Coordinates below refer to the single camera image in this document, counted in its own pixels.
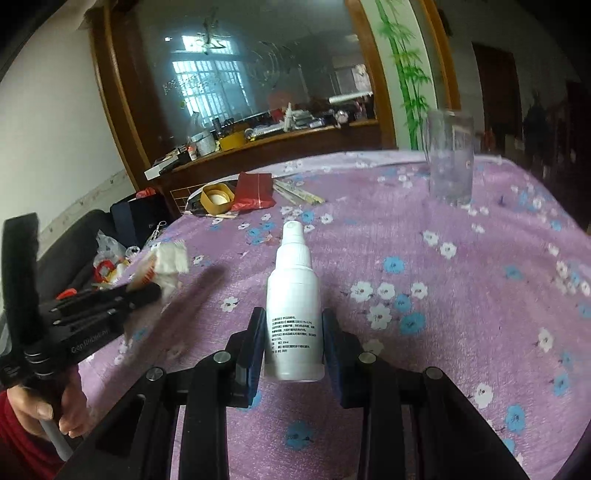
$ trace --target floral tablecloth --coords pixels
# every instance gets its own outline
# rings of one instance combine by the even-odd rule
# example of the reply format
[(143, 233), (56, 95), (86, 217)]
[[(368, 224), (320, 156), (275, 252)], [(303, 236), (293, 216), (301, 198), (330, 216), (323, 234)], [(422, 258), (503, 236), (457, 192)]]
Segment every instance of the floral tablecloth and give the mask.
[[(265, 305), (282, 225), (298, 219), (323, 307), (342, 328), (397, 367), (443, 369), (527, 474), (552, 478), (591, 418), (591, 242), (509, 161), (477, 157), (472, 203), (454, 208), (429, 197), (420, 160), (374, 152), (280, 164), (327, 202), (279, 197), (235, 220), (184, 215), (171, 225), (159, 241), (183, 240), (190, 272), (153, 325), (81, 365), (95, 420), (150, 365), (192, 367), (244, 329)], [(350, 477), (361, 422), (360, 411), (338, 406), (327, 378), (262, 377), (251, 408), (228, 410), (231, 476)]]

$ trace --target drinking glass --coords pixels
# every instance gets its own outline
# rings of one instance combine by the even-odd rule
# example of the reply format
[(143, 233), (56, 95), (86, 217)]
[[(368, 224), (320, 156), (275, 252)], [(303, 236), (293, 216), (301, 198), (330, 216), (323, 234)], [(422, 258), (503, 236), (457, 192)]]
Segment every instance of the drinking glass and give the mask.
[(454, 206), (470, 203), (474, 168), (472, 117), (457, 111), (430, 111), (424, 136), (431, 195)]

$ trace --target finger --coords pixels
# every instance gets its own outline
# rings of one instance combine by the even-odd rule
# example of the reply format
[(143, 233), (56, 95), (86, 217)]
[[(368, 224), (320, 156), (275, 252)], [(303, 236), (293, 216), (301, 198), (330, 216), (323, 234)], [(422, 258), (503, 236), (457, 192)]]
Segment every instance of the finger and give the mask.
[(77, 409), (73, 410), (68, 416), (63, 416), (60, 419), (60, 431), (67, 433), (71, 430), (86, 424), (89, 420), (89, 412), (86, 405), (79, 405)]
[(68, 435), (70, 436), (70, 438), (75, 439), (76, 437), (79, 437), (80, 435), (84, 435), (85, 433), (87, 433), (89, 430), (89, 424), (86, 423), (84, 425), (80, 425), (78, 428), (75, 428), (71, 431), (68, 432)]
[(53, 408), (33, 391), (23, 388), (10, 388), (7, 392), (8, 399), (15, 412), (18, 410), (37, 420), (51, 420), (53, 418)]
[(66, 387), (62, 396), (62, 411), (59, 425), (63, 433), (77, 428), (88, 420), (86, 395), (79, 386), (70, 384)]

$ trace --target green bamboo painting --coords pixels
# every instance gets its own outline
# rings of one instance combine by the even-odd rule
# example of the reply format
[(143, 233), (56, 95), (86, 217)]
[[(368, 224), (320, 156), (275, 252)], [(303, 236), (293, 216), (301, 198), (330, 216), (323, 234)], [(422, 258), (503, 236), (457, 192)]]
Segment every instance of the green bamboo painting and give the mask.
[(431, 79), (420, 67), (422, 63), (419, 51), (409, 49), (410, 42), (415, 39), (414, 34), (401, 24), (398, 20), (398, 12), (395, 7), (396, 2), (403, 0), (384, 0), (391, 12), (388, 16), (382, 0), (375, 0), (378, 7), (379, 17), (382, 22), (379, 33), (388, 39), (392, 50), (392, 59), (396, 65), (398, 81), (400, 82), (400, 91), (407, 121), (405, 125), (408, 128), (410, 136), (411, 149), (418, 150), (423, 146), (423, 119), (429, 105), (424, 95), (421, 95), (421, 85), (428, 83)]

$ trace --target red plastic bag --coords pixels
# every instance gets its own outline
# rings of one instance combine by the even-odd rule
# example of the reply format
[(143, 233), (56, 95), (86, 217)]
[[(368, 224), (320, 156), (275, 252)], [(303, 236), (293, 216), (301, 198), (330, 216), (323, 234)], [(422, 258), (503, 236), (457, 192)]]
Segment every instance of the red plastic bag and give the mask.
[(238, 176), (234, 195), (234, 212), (275, 206), (273, 178), (270, 173), (244, 173)]

